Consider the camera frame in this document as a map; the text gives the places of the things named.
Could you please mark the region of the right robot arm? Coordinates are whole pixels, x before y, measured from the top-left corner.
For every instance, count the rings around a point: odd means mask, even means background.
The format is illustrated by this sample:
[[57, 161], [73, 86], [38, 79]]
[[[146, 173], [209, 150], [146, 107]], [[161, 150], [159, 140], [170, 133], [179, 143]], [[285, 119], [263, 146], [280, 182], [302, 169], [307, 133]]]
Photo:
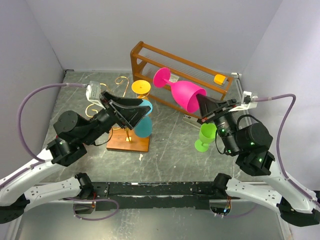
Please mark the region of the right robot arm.
[[216, 126], [215, 134], [223, 142], [223, 153], [236, 157], [235, 163], [244, 173], [259, 177], [272, 188], [260, 188], [219, 173], [213, 181], [212, 193], [218, 199], [235, 197], [259, 204], [297, 227], [314, 226], [320, 223], [320, 192], [308, 189], [286, 172], [279, 151], [280, 137], [276, 138], [277, 155], [274, 156], [269, 151], [273, 137], [260, 120], [240, 128], [244, 116], [237, 120], [233, 116], [236, 111], [255, 108], [259, 102], [288, 97], [292, 98], [289, 105], [292, 108], [296, 101], [292, 93], [259, 98], [245, 92], [240, 104], [235, 99], [221, 101], [196, 95], [201, 121], [204, 125]]

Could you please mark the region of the blue plastic wine glass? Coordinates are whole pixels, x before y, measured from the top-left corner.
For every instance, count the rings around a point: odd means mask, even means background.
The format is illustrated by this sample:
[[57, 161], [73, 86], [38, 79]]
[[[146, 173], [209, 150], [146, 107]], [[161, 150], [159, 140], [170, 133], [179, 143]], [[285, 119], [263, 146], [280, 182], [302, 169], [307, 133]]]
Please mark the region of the blue plastic wine glass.
[[137, 126], [133, 129], [134, 133], [140, 138], [147, 138], [152, 134], [153, 123], [149, 114], [153, 110], [153, 105], [150, 101], [143, 99], [140, 106], [148, 106], [150, 110], [147, 112], [146, 116], [142, 118], [142, 120], [137, 124]]

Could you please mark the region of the pink plastic wine glass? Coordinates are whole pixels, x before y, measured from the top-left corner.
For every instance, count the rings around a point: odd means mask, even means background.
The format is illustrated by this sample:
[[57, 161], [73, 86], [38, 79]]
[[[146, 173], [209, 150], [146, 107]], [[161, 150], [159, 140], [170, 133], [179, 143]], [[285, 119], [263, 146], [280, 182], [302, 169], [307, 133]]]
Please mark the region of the pink plastic wine glass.
[[170, 78], [171, 71], [166, 67], [160, 68], [153, 77], [153, 84], [157, 88], [169, 85], [172, 97], [180, 107], [192, 114], [198, 111], [197, 95], [206, 96], [206, 90], [190, 81], [178, 80], [171, 82]]

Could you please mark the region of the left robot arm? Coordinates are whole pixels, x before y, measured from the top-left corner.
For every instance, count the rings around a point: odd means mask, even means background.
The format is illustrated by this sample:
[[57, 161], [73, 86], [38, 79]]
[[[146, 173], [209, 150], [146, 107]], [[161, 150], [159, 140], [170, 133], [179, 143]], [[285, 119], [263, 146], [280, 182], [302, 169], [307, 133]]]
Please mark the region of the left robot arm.
[[82, 158], [86, 146], [114, 125], [132, 130], [150, 111], [139, 98], [116, 97], [104, 91], [99, 98], [102, 109], [91, 119], [73, 110], [65, 111], [53, 125], [57, 137], [34, 159], [0, 181], [0, 222], [9, 223], [39, 205], [64, 199], [86, 200], [94, 186], [86, 173], [46, 185], [38, 183]]

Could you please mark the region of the yellow plastic wine glass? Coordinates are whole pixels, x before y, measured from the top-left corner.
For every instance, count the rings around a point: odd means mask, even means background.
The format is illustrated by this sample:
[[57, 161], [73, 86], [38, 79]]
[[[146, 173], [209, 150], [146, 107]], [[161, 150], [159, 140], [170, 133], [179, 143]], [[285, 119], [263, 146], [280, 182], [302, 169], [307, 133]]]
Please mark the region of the yellow plastic wine glass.
[[138, 99], [149, 100], [148, 95], [150, 94], [151, 84], [143, 79], [134, 81], [131, 85], [132, 91], [137, 94]]

